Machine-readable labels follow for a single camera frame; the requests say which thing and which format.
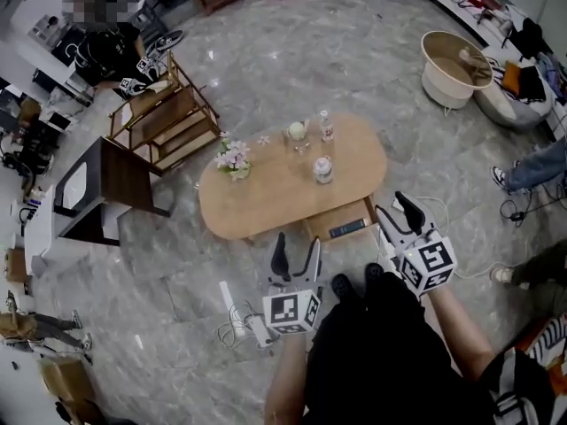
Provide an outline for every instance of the white ottoman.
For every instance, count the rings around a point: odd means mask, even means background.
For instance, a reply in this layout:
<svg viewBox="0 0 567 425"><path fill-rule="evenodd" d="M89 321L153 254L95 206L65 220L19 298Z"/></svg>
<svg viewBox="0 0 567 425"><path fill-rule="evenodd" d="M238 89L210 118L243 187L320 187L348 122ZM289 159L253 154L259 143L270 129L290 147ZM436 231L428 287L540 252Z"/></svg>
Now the white ottoman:
<svg viewBox="0 0 567 425"><path fill-rule="evenodd" d="M519 61L519 58L509 50L489 46L483 49L482 53L486 57L494 59L502 68L506 66L507 61L516 63L521 67L534 65L533 62L525 58ZM541 74L540 79L546 93L545 101L529 104L518 101L505 93L495 82L492 82L485 89L476 90L474 96L478 106L496 124L517 132L527 132L545 120L551 113L553 106L555 94L541 77Z"/></svg>

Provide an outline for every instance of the cardboard box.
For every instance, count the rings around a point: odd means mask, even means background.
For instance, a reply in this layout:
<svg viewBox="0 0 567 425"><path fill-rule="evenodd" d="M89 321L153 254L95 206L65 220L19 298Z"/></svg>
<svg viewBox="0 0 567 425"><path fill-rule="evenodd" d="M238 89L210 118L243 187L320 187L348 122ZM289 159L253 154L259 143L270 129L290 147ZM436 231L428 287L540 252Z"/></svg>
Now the cardboard box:
<svg viewBox="0 0 567 425"><path fill-rule="evenodd" d="M23 249L8 249L6 252L6 280L14 283L26 283L26 257Z"/></svg>
<svg viewBox="0 0 567 425"><path fill-rule="evenodd" d="M81 425L85 422L91 425L108 423L98 406L94 403L89 403L87 401L80 401L76 403L64 401L63 406L71 416L73 423Z"/></svg>
<svg viewBox="0 0 567 425"><path fill-rule="evenodd" d="M55 397L68 403L95 401L95 391L80 360L41 359L39 366L47 389Z"/></svg>

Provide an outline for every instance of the sneaker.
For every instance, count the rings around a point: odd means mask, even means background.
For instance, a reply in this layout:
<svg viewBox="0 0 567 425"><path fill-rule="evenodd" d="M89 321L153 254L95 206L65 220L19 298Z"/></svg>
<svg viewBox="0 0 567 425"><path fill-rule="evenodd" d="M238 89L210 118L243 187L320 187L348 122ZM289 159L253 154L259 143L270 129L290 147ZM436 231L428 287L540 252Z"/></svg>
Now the sneaker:
<svg viewBox="0 0 567 425"><path fill-rule="evenodd" d="M73 323L75 329L82 329L81 318L79 318L79 314L76 310L73 310Z"/></svg>
<svg viewBox="0 0 567 425"><path fill-rule="evenodd" d="M493 166L490 168L490 173L491 176L493 177L493 180L496 184L498 184L498 186L503 189L506 190L507 192L509 192L508 187L506 186L506 173L504 173L503 170L501 170L500 168L498 168L497 166Z"/></svg>
<svg viewBox="0 0 567 425"><path fill-rule="evenodd" d="M338 300L343 302L344 300L356 299L358 295L354 291L351 281L344 274L337 274L330 281L330 287L337 296Z"/></svg>
<svg viewBox="0 0 567 425"><path fill-rule="evenodd" d="M366 290L372 284L376 284L380 276L384 273L384 269L377 263L368 263L364 268L364 280L366 281Z"/></svg>
<svg viewBox="0 0 567 425"><path fill-rule="evenodd" d="M82 350L85 352L90 351L90 348L92 348L92 337L90 336L90 334L87 334L81 341L81 345L82 345Z"/></svg>
<svg viewBox="0 0 567 425"><path fill-rule="evenodd" d="M514 270L509 267L495 267L490 271L490 280L500 283L511 283Z"/></svg>

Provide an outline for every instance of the white lid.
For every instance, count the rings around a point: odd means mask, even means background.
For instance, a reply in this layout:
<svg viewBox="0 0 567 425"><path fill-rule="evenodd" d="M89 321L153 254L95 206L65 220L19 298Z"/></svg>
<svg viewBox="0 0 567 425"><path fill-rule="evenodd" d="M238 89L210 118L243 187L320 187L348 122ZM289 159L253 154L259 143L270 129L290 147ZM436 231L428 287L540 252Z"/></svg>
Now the white lid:
<svg viewBox="0 0 567 425"><path fill-rule="evenodd" d="M318 158L313 163L313 171L316 174L327 174L330 172L332 164L329 158Z"/></svg>

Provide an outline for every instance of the oval table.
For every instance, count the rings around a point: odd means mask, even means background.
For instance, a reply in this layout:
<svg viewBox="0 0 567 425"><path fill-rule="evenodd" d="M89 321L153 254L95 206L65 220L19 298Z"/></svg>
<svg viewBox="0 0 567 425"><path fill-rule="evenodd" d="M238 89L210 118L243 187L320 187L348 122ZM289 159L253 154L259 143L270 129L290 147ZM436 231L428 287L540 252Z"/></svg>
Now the oval table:
<svg viewBox="0 0 567 425"><path fill-rule="evenodd" d="M334 140L323 142L318 125L311 124L311 144L303 154L293 151L281 128L250 137L252 169L244 180L233 182L212 160L198 189L208 228L222 238L241 239L307 220L311 236L325 241L331 239L331 228L359 219L375 224L371 195L385 176L384 149L365 119L348 113L330 118ZM261 135L268 135L270 143L258 144ZM334 173L324 185L312 173L313 161L321 156L330 156Z"/></svg>

